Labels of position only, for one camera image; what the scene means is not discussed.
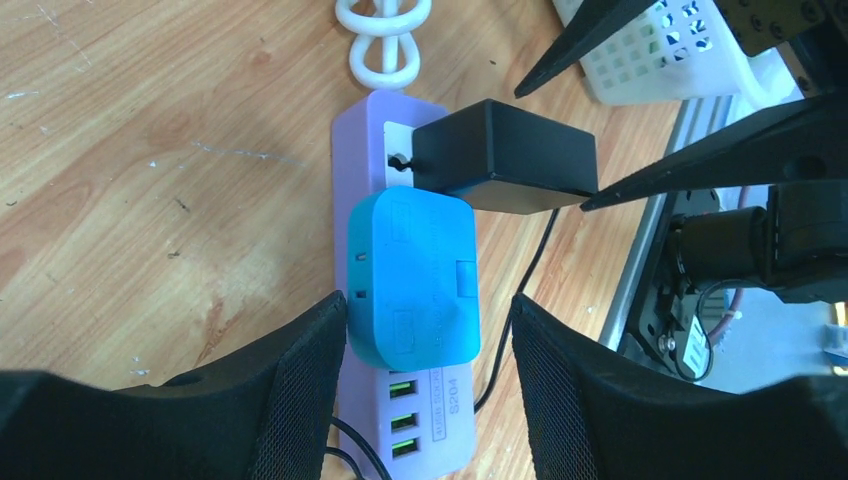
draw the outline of black power adapter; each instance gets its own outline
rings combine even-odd
[[[492,99],[416,128],[412,153],[396,168],[411,167],[416,188],[478,210],[530,214],[598,191],[592,134]]]

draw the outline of wooden table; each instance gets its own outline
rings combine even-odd
[[[3,368],[156,385],[331,291],[330,122],[366,94],[332,4],[0,6]],[[512,100],[560,28],[547,0],[436,0],[407,93],[450,109],[492,97],[593,132],[602,185],[659,158],[677,104],[593,103],[579,69]],[[564,211],[527,292],[596,337],[642,208]],[[547,214],[477,218],[479,391]],[[511,353],[478,442],[454,478],[533,477]]]

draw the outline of power strip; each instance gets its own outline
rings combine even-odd
[[[353,207],[395,185],[412,186],[412,171],[388,166],[390,155],[412,158],[412,131],[448,114],[390,91],[374,91],[333,122],[333,221],[336,288],[347,292],[347,224]],[[471,461],[476,434],[471,364],[396,373],[372,368],[348,343],[339,378],[339,418],[371,444],[393,478],[429,480]],[[365,476],[376,478],[363,452],[345,435],[341,448]]]

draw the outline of red wire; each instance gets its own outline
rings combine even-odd
[[[739,202],[736,204],[737,209],[745,208],[745,204],[748,203],[748,193],[750,191],[750,186],[742,187],[739,191]],[[721,335],[725,332],[725,330],[727,330],[727,327],[730,326],[730,322],[736,316],[736,311],[739,309],[739,304],[742,303],[742,296],[744,293],[745,290],[741,288],[737,288],[733,292],[733,299],[730,301],[730,308],[728,308],[721,317],[716,328],[712,329],[709,333],[710,341],[713,342],[713,345],[718,343],[718,339],[721,338]]]

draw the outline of power cord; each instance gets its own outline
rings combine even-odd
[[[536,266],[542,258],[542,253],[545,251],[545,246],[548,244],[548,240],[551,237],[551,231],[554,229],[557,216],[559,216],[558,208],[551,211],[551,216],[548,219],[548,225],[545,227],[544,233],[542,233],[542,238],[539,240],[539,246],[536,248],[536,253],[533,255],[533,259],[530,260],[530,265],[527,266],[527,270],[524,272],[521,282],[518,283],[518,289],[515,292],[516,295],[524,292],[524,288],[527,287],[527,283],[530,282],[530,277],[533,276],[533,272],[536,270]],[[489,377],[489,384],[486,385],[486,389],[483,391],[483,394],[480,395],[480,398],[474,402],[474,413],[479,412],[483,408],[483,405],[489,401],[489,397],[492,396],[492,392],[495,390],[495,383],[498,381],[498,373],[501,369],[501,362],[503,361],[504,351],[506,350],[506,342],[509,340],[510,331],[512,331],[512,318],[507,316],[503,331],[501,332],[501,338],[498,341],[498,348],[495,350],[495,361],[492,364],[492,374]]]
[[[745,208],[745,205],[748,203],[748,195],[751,193],[751,187],[746,185],[739,190],[739,201],[736,203],[737,210],[741,210]],[[721,320],[719,320],[718,324],[713,328],[709,337],[710,340],[719,341],[721,339],[721,335],[727,330],[727,327],[730,325],[730,322],[736,317],[736,312],[739,310],[739,305],[742,303],[742,296],[745,294],[745,290],[742,288],[736,288],[733,292],[733,300],[730,301],[730,308],[727,309],[727,312],[722,315]]]
[[[707,298],[707,295],[701,294],[701,297],[698,299],[698,304],[701,303],[702,299]],[[697,320],[698,324],[701,326],[701,332],[704,332],[704,343],[706,343],[707,351],[710,352],[710,358],[707,360],[707,368],[704,369],[704,373],[698,375],[697,377],[691,377],[683,373],[683,370],[680,369],[680,364],[677,361],[674,361],[674,369],[677,370],[677,374],[680,378],[686,380],[687,382],[700,382],[701,380],[707,378],[707,375],[713,370],[713,356],[715,353],[713,352],[713,341],[710,340],[710,336],[707,335],[706,330],[704,330],[704,322],[701,321],[701,316],[696,315],[693,320]]]
[[[386,466],[383,464],[383,461],[380,460],[380,456],[377,455],[377,452],[374,451],[374,448],[371,447],[368,441],[365,440],[365,438],[363,438],[362,435],[360,435],[355,428],[351,427],[350,425],[345,423],[344,420],[341,420],[338,417],[332,417],[330,419],[330,423],[332,423],[333,426],[338,428],[342,433],[350,437],[350,439],[353,440],[353,443],[355,443],[356,446],[359,447],[360,450],[362,450],[362,453],[364,453],[365,456],[368,457],[368,460],[371,462],[371,464],[374,465],[374,470],[377,471],[377,476],[380,478],[380,480],[392,480],[391,475],[389,475],[389,471],[386,470]],[[340,452],[350,457],[347,452],[341,450]]]
[[[324,453],[326,453],[327,455],[338,457],[343,462],[345,462],[347,466],[350,467],[350,470],[353,472],[353,474],[356,475],[356,480],[365,480],[365,477],[362,476],[362,470],[359,469],[359,465],[356,464],[356,461],[353,459],[353,457],[351,457],[347,452],[345,452],[341,448],[327,447],[327,449],[324,450]]]
[[[687,380],[689,382],[699,382],[699,381],[703,380],[704,378],[706,378],[707,375],[710,374],[710,371],[713,369],[713,343],[714,343],[714,340],[716,338],[718,338],[718,335],[720,335],[721,332],[723,332],[725,330],[725,328],[727,328],[727,324],[730,322],[730,320],[733,319],[733,316],[734,316],[736,310],[739,308],[739,300],[742,299],[740,292],[743,291],[744,287],[737,287],[736,288],[736,293],[734,293],[734,295],[733,295],[733,301],[731,302],[730,309],[728,310],[728,312],[726,312],[724,314],[721,322],[719,322],[719,325],[717,325],[716,328],[710,330],[709,332],[707,332],[707,329],[704,328],[704,322],[701,320],[701,315],[704,311],[704,304],[707,303],[707,299],[710,296],[712,296],[712,294],[715,293],[716,291],[718,291],[718,290],[720,290],[720,289],[722,289],[722,288],[724,288],[728,285],[734,285],[734,284],[738,285],[740,283],[743,283],[743,281],[739,280],[739,279],[721,280],[721,281],[714,283],[709,288],[705,289],[703,292],[701,292],[701,296],[698,297],[698,303],[695,304],[695,318],[697,318],[698,322],[700,322],[701,331],[704,332],[704,336],[706,337],[707,348],[710,351],[710,359],[707,363],[707,369],[704,370],[703,375],[700,375],[697,378],[691,378],[691,377],[684,375],[680,371],[680,366],[677,365],[677,362],[674,362],[674,366],[677,369],[677,374],[680,375],[680,377],[683,378],[684,380]],[[750,286],[751,287],[763,287],[763,285],[760,285],[760,284],[755,283],[755,282],[750,282]]]

